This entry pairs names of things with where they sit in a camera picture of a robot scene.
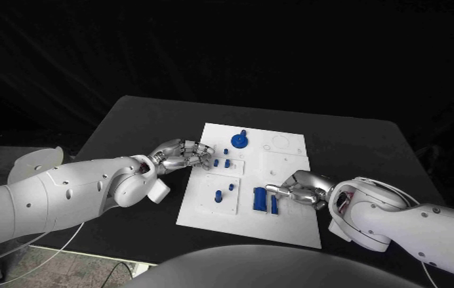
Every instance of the table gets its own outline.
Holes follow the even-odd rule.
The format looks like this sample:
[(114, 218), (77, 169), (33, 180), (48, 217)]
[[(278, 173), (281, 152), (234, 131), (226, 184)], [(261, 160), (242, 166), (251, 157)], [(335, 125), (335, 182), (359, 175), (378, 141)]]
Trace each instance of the table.
[[(356, 176), (373, 178), (407, 191), (421, 203), (444, 205), (397, 124), (375, 119), (124, 96), (90, 137), (75, 161), (149, 154), (160, 143), (173, 138), (199, 140), (205, 122), (303, 134), (314, 172), (339, 181)], [(185, 253), (222, 245), (267, 244), (294, 247), (175, 224), (190, 170), (182, 169), (163, 177), (172, 191), (159, 205), (146, 198), (133, 207), (111, 209), (102, 217), (87, 222), (68, 249), (162, 263)], [(327, 230), (327, 210), (317, 213), (317, 219), (323, 252), (358, 260), (428, 284), (420, 262), (397, 243), (391, 244), (385, 253), (372, 252), (353, 242), (343, 241)], [(74, 232), (75, 228), (52, 232), (39, 240), (38, 245), (61, 247)], [(433, 267), (431, 273), (435, 279), (453, 280), (451, 274)]]

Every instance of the black backdrop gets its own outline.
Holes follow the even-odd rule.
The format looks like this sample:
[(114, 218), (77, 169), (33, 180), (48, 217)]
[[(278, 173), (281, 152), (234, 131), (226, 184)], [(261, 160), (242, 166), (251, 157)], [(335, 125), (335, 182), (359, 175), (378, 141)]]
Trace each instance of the black backdrop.
[(90, 134), (128, 94), (386, 119), (418, 148), (453, 118), (453, 3), (2, 0), (3, 117)]

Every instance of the blue round knob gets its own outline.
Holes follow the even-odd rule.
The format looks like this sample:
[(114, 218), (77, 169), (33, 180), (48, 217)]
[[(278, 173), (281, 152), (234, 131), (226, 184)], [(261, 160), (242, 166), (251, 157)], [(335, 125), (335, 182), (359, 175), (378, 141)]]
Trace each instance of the blue round knob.
[(232, 137), (232, 146), (238, 149), (242, 149), (248, 146), (248, 138), (247, 138), (247, 131), (242, 130), (241, 134), (237, 134)]
[(216, 191), (215, 202), (216, 202), (216, 203), (221, 203), (221, 202), (222, 202), (222, 192), (221, 192), (219, 190)]

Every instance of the floor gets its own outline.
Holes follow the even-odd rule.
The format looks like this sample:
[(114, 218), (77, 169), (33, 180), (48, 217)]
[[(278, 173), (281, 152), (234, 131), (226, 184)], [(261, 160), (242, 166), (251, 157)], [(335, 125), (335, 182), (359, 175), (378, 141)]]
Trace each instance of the floor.
[[(25, 154), (49, 147), (52, 146), (39, 148), (0, 146), (0, 185), (7, 183), (7, 175), (13, 168), (15, 160)], [(0, 254), (19, 245), (20, 242), (16, 240), (0, 243)], [(4, 280), (12, 280), (28, 273), (28, 271), (30, 271), (52, 256), (52, 254), (55, 254), (55, 252), (56, 251), (39, 247), (28, 247), (0, 259), (0, 284)], [(2, 285), (0, 288), (101, 288), (117, 263), (118, 260), (110, 258), (61, 252), (42, 268), (25, 278), (20, 278), (10, 284)], [(130, 266), (131, 271), (134, 266), (139, 265), (133, 262), (127, 262), (126, 264)], [(130, 273), (124, 265), (118, 265), (104, 287), (121, 287), (130, 278)]]

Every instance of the black cable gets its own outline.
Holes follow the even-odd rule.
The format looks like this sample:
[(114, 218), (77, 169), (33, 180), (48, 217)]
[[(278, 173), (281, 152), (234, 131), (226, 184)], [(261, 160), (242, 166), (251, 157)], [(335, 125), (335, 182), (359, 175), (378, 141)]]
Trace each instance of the black cable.
[(115, 265), (115, 267), (113, 268), (111, 273), (110, 273), (110, 275), (107, 276), (107, 279), (105, 279), (105, 281), (104, 281), (104, 284), (102, 284), (101, 288), (104, 288), (104, 286), (107, 285), (107, 281), (108, 281), (108, 279), (110, 279), (110, 277), (111, 277), (111, 274), (114, 273), (115, 268), (117, 268), (117, 266), (118, 266), (120, 264), (123, 264), (123, 265), (127, 267), (128, 272), (130, 272), (130, 277), (131, 277), (131, 279), (133, 279), (133, 273), (131, 273), (130, 266), (128, 266), (124, 262), (120, 262), (120, 263)]

